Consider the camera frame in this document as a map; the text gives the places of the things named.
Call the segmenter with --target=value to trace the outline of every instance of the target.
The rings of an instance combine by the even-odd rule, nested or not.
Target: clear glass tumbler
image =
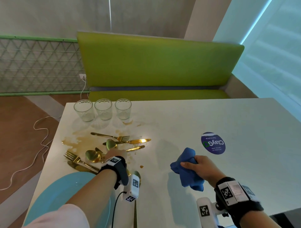
[[[130,118],[132,103],[128,99],[119,99],[115,102],[117,117],[121,120]]]
[[[80,100],[74,104],[74,110],[84,122],[91,122],[95,118],[93,103],[89,100]]]
[[[109,120],[112,118],[112,101],[108,99],[100,99],[95,102],[94,108],[100,119]]]

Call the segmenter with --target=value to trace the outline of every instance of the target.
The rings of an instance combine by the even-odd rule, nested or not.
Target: blue cloth
[[[197,164],[194,156],[195,151],[186,147],[183,153],[179,156],[178,160],[170,164],[170,168],[172,171],[180,175],[180,180],[183,187],[190,186],[193,190],[202,192],[204,190],[204,179],[199,177],[195,171],[185,169],[180,165],[181,162],[191,162],[193,164]]]

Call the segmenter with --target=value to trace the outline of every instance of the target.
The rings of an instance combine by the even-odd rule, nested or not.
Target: lattice panel
[[[78,43],[0,39],[0,93],[81,91]]]

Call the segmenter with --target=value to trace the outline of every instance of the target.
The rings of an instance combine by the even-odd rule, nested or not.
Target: green seat backrest
[[[244,46],[78,32],[89,86],[215,86],[229,79]]]

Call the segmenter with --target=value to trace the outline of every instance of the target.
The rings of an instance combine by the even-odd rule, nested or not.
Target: tabletop
[[[250,187],[268,215],[301,205],[301,123],[272,98],[134,101],[127,122],[116,117],[114,102],[111,120],[96,118],[90,123],[79,119],[73,105],[65,106],[30,207],[52,182],[76,172],[63,157],[68,148],[81,158],[95,147],[106,151],[102,145],[106,138],[92,136],[92,131],[152,139],[127,158],[130,171],[141,174],[138,226],[201,227],[196,200],[208,197],[215,202],[215,192],[207,182],[203,192],[182,187],[179,175],[170,169],[186,147],[208,156],[227,176]],[[206,149],[202,144],[205,132],[222,138],[223,153]],[[123,144],[120,148],[130,147]],[[133,212],[134,203],[120,200],[114,227],[132,227]],[[222,226],[233,224],[228,217],[218,218]]]

